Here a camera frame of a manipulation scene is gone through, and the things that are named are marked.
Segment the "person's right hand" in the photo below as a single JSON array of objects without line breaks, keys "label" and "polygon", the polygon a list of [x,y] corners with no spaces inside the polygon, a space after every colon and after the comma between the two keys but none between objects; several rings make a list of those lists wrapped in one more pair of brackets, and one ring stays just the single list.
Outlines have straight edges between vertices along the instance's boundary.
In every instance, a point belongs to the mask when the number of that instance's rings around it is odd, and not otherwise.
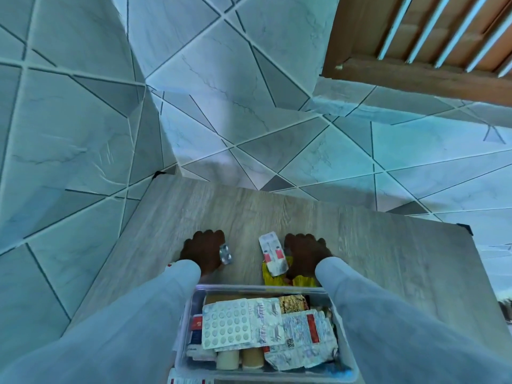
[{"label": "person's right hand", "polygon": [[286,272],[287,279],[294,279],[297,276],[315,278],[317,265],[324,259],[332,257],[331,251],[327,250],[289,250],[293,262]]}]

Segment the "person's left hand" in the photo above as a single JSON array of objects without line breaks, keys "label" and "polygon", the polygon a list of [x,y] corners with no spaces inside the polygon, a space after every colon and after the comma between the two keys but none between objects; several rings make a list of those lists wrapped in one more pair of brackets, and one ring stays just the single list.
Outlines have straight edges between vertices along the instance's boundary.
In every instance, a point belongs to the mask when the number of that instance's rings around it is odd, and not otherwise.
[{"label": "person's left hand", "polygon": [[195,262],[201,270],[201,277],[206,277],[222,266],[219,249],[220,247],[201,247],[193,245],[191,238],[189,238],[183,244],[179,260]]}]

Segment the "white red blister strip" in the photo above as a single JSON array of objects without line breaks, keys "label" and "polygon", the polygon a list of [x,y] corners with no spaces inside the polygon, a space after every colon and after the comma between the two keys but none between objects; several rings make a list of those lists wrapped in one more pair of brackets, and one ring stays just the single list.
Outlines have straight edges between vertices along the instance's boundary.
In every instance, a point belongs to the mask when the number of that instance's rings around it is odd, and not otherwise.
[{"label": "white red blister strip", "polygon": [[324,311],[306,310],[284,314],[284,343],[264,347],[264,358],[278,371],[313,368],[338,354],[338,341]]},{"label": "white red blister strip", "polygon": [[259,245],[264,256],[264,263],[272,277],[286,274],[289,264],[285,251],[275,232],[269,232],[259,237]]}]

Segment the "person's left forearm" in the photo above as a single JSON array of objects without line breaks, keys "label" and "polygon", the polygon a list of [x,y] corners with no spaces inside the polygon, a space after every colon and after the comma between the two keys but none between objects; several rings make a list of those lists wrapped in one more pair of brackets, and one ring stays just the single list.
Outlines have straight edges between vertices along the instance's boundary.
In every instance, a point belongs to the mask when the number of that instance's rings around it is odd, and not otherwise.
[{"label": "person's left forearm", "polygon": [[180,319],[200,277],[194,261],[177,261],[12,363],[0,384],[167,384]]}]

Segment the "person's right forearm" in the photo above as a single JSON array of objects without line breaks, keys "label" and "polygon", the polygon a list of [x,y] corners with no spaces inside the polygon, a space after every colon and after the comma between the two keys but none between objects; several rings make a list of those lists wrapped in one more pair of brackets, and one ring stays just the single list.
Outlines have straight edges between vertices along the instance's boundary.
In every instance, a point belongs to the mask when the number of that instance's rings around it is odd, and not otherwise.
[{"label": "person's right forearm", "polygon": [[512,384],[512,365],[340,258],[322,258],[315,275],[366,384]]}]

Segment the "yellow packet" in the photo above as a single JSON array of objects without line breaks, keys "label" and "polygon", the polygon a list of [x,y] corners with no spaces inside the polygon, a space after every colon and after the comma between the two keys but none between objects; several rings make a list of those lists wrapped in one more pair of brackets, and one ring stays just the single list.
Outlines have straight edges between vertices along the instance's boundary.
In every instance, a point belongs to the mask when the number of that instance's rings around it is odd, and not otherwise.
[{"label": "yellow packet", "polygon": [[317,287],[316,279],[311,277],[297,276],[294,279],[287,279],[284,274],[273,277],[264,262],[262,263],[262,277],[266,286]]}]

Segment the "brown gold sachet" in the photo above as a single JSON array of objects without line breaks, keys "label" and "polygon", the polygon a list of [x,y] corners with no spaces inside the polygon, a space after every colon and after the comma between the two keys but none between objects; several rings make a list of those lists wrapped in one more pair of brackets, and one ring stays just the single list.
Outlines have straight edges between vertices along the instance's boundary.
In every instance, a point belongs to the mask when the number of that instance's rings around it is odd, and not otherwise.
[{"label": "brown gold sachet", "polygon": [[282,314],[310,310],[309,299],[301,294],[284,295],[278,301]]}]

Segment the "large silver pill blister pack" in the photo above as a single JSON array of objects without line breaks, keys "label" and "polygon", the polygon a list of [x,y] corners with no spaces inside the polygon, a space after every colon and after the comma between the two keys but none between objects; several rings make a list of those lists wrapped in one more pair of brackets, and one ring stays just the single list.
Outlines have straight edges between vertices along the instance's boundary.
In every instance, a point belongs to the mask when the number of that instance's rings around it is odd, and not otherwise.
[{"label": "large silver pill blister pack", "polygon": [[214,352],[285,344],[278,298],[240,298],[202,308],[202,348]]}]

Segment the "red white medicine box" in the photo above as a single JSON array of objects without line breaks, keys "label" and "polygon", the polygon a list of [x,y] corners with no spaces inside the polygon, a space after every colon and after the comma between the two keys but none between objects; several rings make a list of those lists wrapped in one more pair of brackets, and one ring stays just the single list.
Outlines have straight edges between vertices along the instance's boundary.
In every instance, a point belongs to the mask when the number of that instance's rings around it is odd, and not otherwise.
[{"label": "red white medicine box", "polygon": [[190,323],[189,345],[200,346],[202,344],[203,315],[196,314]]}]

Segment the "crumpled white red blister strip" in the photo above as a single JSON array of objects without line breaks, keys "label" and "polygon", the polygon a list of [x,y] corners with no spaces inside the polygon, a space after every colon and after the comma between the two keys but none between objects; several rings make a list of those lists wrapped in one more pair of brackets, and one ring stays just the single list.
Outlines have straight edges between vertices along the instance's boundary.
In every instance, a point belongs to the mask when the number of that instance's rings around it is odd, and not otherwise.
[{"label": "crumpled white red blister strip", "polygon": [[264,347],[264,358],[278,371],[313,368],[338,354],[338,341],[324,311],[306,310],[284,314],[284,343]]}]

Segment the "clear plastic container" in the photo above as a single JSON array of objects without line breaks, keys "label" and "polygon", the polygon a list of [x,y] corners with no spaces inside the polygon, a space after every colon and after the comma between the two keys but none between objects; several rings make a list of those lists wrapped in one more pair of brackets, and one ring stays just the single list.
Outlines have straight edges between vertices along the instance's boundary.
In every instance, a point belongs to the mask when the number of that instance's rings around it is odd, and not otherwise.
[{"label": "clear plastic container", "polygon": [[[240,366],[233,371],[216,369],[217,352],[200,346],[189,345],[190,323],[196,314],[209,303],[231,301],[240,298],[278,298],[284,295],[301,294],[309,299],[310,309],[324,311],[330,318],[337,341],[338,354],[334,360],[313,368],[299,368],[278,371],[265,361],[257,370],[243,370],[240,349]],[[265,285],[197,285],[193,296],[188,300],[182,316],[182,326],[175,361],[176,373],[182,378],[218,381],[279,383],[321,383],[321,384],[363,384],[359,368],[345,337],[342,319],[337,314],[333,302],[322,288],[265,286]]]}]

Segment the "beige bandage roll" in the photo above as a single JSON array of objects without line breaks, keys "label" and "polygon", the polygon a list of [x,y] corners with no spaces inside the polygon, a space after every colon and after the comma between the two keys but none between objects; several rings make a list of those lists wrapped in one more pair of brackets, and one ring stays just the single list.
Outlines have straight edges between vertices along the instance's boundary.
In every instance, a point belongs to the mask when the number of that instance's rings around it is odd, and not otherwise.
[{"label": "beige bandage roll", "polygon": [[242,349],[241,357],[243,370],[257,370],[265,365],[264,349],[262,347]]},{"label": "beige bandage roll", "polygon": [[216,369],[220,371],[237,370],[240,366],[240,350],[217,352]]}]

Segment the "dark object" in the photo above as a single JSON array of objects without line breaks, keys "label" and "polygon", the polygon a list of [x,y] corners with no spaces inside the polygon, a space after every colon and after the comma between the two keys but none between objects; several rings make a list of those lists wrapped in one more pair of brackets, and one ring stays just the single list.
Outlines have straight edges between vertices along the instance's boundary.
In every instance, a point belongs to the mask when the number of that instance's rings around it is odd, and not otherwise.
[{"label": "dark object", "polygon": [[512,325],[512,288],[497,292],[496,299],[505,321]]}]

